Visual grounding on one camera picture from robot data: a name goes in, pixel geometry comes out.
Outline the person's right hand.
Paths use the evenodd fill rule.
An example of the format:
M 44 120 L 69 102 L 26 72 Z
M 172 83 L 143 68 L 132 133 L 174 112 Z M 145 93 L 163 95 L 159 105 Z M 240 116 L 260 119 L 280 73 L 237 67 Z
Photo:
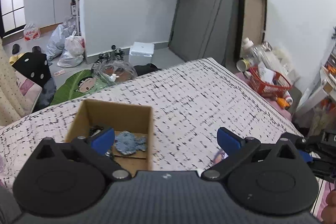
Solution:
M 326 198 L 327 206 L 321 213 L 321 218 L 325 224 L 336 223 L 336 191 L 331 191 Z

